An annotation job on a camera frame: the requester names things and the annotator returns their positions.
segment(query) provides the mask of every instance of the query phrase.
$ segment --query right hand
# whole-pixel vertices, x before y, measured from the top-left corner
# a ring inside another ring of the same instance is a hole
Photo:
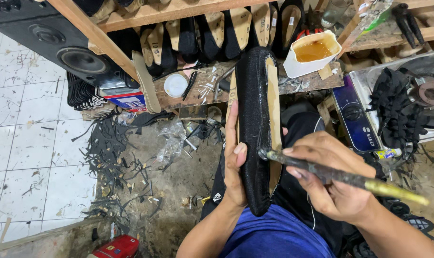
[[[306,135],[283,153],[370,178],[376,174],[361,156],[324,131]],[[297,167],[288,166],[286,170],[308,192],[314,208],[327,217],[356,225],[369,214],[369,200],[374,199],[369,191],[335,180],[330,185],[323,185],[316,175]]]

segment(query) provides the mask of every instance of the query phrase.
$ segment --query stove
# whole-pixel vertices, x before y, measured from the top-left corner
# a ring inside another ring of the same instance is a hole
[[[376,80],[384,68],[404,70],[413,76],[409,96],[412,102],[424,107],[423,113],[431,117],[426,126],[428,133],[420,135],[420,143],[434,140],[434,51],[403,58],[363,70],[353,71],[344,76],[345,85],[334,88],[333,96],[337,112],[357,152],[388,149],[377,136],[380,119],[377,111],[365,112],[371,99]]]

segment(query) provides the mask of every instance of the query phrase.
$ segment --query speaker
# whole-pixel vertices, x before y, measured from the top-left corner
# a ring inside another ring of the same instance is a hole
[[[88,38],[51,4],[14,2],[18,10],[0,12],[1,33],[98,88],[125,85],[121,68],[108,56],[89,50]]]

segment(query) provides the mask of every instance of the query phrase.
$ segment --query label sticker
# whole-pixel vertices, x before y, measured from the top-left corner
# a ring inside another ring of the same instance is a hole
[[[221,195],[219,193],[216,193],[214,198],[212,198],[214,200],[214,202],[217,202],[218,200],[221,199]]]

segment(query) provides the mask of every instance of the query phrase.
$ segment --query person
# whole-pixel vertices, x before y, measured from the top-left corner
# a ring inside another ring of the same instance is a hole
[[[222,171],[226,190],[219,193],[223,196],[219,204],[185,237],[178,258],[335,257],[342,236],[337,225],[342,221],[356,226],[378,257],[434,257],[431,240],[392,214],[370,192],[337,181],[323,185],[317,176],[296,167],[283,171],[268,211],[261,217],[252,215],[239,175],[247,146],[236,140],[237,114],[235,101],[225,125]],[[284,129],[285,145],[290,147],[283,153],[375,176],[375,169],[359,155],[328,133],[318,132],[320,124],[323,121],[315,112],[294,114],[287,123],[289,130]],[[212,196],[217,196],[214,189]]]

